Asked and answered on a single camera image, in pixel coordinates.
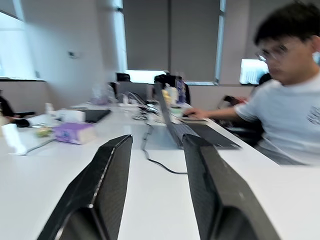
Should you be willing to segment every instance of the office desk row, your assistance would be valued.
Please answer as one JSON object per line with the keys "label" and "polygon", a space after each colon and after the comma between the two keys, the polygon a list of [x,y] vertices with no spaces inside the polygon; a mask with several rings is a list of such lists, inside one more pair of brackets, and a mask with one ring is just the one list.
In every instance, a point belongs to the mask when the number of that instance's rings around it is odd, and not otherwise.
{"label": "office desk row", "polygon": [[[98,138],[85,145],[52,142],[18,156],[8,154],[11,149],[0,138],[0,239],[37,239],[66,187],[98,147],[125,134],[133,136],[133,145],[118,239],[200,239],[187,175],[171,174],[146,161],[140,146],[148,127],[132,119],[136,112],[118,107],[112,111],[96,124]],[[242,146],[219,154],[248,183],[279,237],[320,239],[320,168],[279,166],[213,121],[209,126]],[[39,141],[34,129],[21,131],[31,139],[27,144]],[[153,160],[177,172],[187,170],[183,150],[176,148],[163,124],[154,124],[146,148]]]}

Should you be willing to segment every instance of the black laptop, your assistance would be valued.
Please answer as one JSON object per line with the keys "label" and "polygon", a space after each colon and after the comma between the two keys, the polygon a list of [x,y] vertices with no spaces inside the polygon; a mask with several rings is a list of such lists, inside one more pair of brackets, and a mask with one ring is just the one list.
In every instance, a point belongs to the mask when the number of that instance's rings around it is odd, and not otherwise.
{"label": "black laptop", "polygon": [[213,130],[211,127],[197,123],[180,123],[176,124],[171,122],[170,113],[167,108],[164,96],[162,94],[162,86],[160,83],[154,85],[155,94],[157,95],[160,103],[163,119],[166,127],[169,130],[173,140],[177,144],[178,148],[183,149],[183,136],[184,134],[191,134],[197,137],[201,137],[215,146],[217,149],[222,150],[234,150],[241,148],[238,144],[234,143],[230,139],[226,138],[222,134]]}
{"label": "black laptop", "polygon": [[91,110],[91,109],[85,109],[81,110],[81,112],[85,113],[85,122],[86,123],[97,123],[107,115],[111,113],[110,109],[107,110]]}

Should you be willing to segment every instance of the hand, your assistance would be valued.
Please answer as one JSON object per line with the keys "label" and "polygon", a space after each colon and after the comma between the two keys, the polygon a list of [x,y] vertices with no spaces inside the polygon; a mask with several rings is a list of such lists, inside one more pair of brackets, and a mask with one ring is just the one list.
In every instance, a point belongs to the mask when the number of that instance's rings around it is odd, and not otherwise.
{"label": "hand", "polygon": [[183,114],[188,115],[188,117],[198,119],[205,119],[209,117],[209,113],[207,111],[198,108],[190,108],[186,110]]}

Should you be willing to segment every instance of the person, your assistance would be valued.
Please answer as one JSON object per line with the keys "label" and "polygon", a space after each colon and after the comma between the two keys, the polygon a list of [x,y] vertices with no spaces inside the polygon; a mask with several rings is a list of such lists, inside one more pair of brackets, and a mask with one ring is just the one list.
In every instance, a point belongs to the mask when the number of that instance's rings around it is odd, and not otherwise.
{"label": "person", "polygon": [[12,123],[15,121],[15,114],[8,103],[8,101],[1,96],[2,90],[0,90],[0,112],[2,115],[7,119],[9,123]]}
{"label": "person", "polygon": [[231,108],[191,108],[190,117],[215,120],[260,120],[263,139],[256,149],[279,164],[320,165],[320,10],[294,2],[271,13],[259,26],[254,43],[272,80],[250,100]]}

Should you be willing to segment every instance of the tissue box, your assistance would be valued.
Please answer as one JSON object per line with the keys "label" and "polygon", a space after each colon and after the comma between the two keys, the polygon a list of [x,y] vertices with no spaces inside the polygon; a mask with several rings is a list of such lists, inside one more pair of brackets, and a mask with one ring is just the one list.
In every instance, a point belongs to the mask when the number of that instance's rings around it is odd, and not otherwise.
{"label": "tissue box", "polygon": [[55,140],[70,144],[86,144],[97,137],[90,123],[64,123],[53,128],[53,132]]}

